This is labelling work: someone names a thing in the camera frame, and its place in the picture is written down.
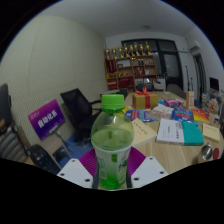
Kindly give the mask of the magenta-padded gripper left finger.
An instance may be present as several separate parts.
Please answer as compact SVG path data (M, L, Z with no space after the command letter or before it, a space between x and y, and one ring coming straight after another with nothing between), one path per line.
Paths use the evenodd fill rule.
M70 159L58 173L58 176L78 186L97 189L99 176L95 150L89 150L79 159Z

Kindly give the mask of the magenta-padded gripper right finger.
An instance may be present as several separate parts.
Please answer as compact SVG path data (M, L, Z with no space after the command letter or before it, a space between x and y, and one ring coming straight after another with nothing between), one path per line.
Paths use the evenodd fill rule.
M146 157L136 148L131 148L126 177L128 188L140 188L167 175L155 157Z

